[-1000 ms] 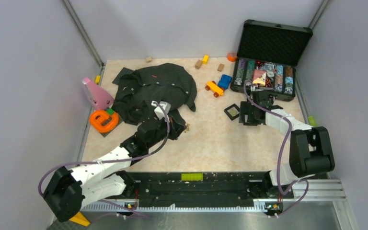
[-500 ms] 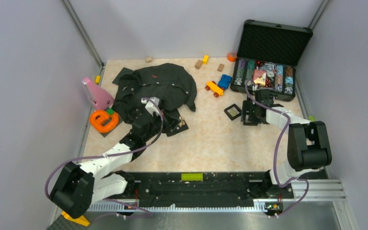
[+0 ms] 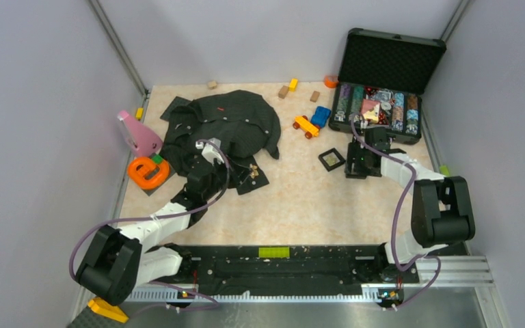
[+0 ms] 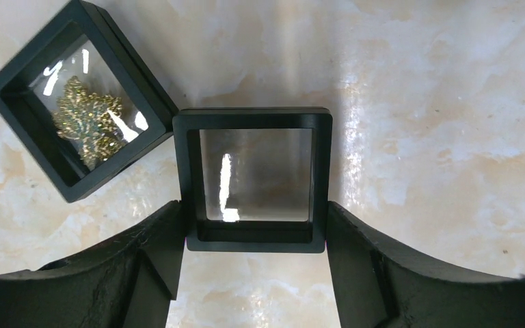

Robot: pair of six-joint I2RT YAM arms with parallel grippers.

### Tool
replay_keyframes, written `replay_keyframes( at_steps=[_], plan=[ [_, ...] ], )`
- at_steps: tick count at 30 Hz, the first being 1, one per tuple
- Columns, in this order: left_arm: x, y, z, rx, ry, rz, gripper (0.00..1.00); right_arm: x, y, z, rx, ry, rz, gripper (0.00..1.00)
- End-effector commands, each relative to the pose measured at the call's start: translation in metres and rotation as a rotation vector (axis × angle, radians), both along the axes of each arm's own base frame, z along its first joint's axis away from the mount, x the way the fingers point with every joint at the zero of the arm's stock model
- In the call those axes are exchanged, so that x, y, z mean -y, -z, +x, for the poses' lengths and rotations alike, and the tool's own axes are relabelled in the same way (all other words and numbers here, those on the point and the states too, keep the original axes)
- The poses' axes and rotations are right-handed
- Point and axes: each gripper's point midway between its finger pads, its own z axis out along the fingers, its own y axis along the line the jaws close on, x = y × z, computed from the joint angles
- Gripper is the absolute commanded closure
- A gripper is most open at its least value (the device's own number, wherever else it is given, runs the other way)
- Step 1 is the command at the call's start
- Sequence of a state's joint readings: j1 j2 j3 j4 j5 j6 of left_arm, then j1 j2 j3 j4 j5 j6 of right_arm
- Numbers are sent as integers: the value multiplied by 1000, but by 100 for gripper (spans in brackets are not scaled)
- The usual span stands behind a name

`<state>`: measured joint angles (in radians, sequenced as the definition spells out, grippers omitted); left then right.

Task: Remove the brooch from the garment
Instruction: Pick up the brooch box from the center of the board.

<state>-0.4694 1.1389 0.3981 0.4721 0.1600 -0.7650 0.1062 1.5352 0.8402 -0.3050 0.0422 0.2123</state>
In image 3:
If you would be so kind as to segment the black square frame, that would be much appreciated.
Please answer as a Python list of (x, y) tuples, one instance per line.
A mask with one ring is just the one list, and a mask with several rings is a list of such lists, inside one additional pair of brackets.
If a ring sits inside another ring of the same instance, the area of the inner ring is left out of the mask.
[(336, 148), (329, 149), (319, 154), (318, 160), (327, 172), (333, 171), (345, 164), (345, 158)]

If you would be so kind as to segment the dark pinstriped garment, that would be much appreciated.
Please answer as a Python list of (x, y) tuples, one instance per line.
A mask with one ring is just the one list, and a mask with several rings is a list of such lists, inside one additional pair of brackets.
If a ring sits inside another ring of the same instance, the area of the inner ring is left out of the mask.
[[(245, 167), (245, 182), (236, 188), (243, 195), (269, 184), (254, 155), (265, 149), (279, 159), (280, 119), (275, 109), (260, 95), (235, 90), (191, 100), (175, 108), (168, 121), (160, 155), (180, 176), (188, 176), (201, 152), (200, 139), (219, 139), (220, 149), (229, 161)], [(249, 166), (257, 165), (259, 176), (251, 179)]]

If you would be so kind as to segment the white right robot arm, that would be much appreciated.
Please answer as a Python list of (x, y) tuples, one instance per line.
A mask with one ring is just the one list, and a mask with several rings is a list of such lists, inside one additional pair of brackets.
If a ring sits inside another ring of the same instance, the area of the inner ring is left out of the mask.
[[(354, 126), (351, 129), (362, 148), (380, 158), (381, 175), (403, 188), (394, 210), (390, 240), (383, 244), (385, 256), (373, 263), (378, 279), (391, 282), (430, 252), (475, 236), (476, 224), (465, 178), (427, 169), (404, 152), (378, 150), (362, 139)], [(410, 228), (398, 235), (399, 214), (408, 194), (412, 196)]]

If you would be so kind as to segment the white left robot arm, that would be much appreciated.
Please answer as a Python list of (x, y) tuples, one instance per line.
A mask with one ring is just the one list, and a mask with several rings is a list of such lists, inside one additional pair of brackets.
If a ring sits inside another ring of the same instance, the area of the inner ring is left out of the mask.
[(210, 162), (201, 156), (183, 189), (157, 212), (91, 228), (84, 235), (91, 243), (78, 267), (76, 253), (70, 256), (72, 279), (111, 305), (120, 305), (136, 287), (161, 277), (179, 283), (188, 280), (190, 261), (160, 243), (196, 224), (232, 184), (234, 171), (228, 159)]

